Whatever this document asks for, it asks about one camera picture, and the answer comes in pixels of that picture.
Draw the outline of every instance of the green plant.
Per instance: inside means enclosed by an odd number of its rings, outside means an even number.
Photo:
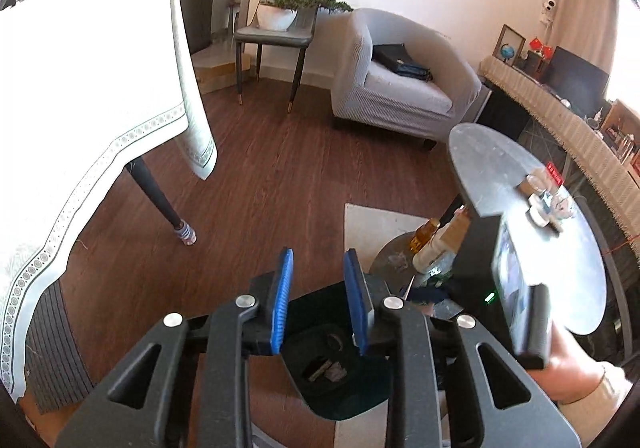
[[[295,11],[305,8],[320,8],[326,9],[329,12],[353,11],[353,8],[349,4],[338,0],[264,0],[262,4],[279,9],[293,9]]]

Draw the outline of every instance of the triangular cutout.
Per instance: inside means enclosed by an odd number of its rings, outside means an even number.
[[[495,351],[486,344],[478,346],[494,405],[504,410],[531,399],[531,394]]]
[[[145,405],[146,393],[161,350],[158,344],[149,345],[113,385],[107,394],[109,400],[140,410]]]

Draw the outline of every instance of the potted plant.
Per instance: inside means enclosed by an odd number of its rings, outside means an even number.
[[[353,11],[338,0],[264,0],[258,5],[258,26],[262,29],[286,31],[299,9],[326,9],[329,12]]]

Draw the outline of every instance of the white flower pot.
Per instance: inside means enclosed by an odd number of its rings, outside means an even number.
[[[258,26],[260,29],[286,31],[298,14],[293,9],[280,9],[273,6],[258,5]]]

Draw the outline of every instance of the beige curtain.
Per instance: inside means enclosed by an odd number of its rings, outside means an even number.
[[[546,42],[611,72],[618,32],[618,0],[555,0]]]

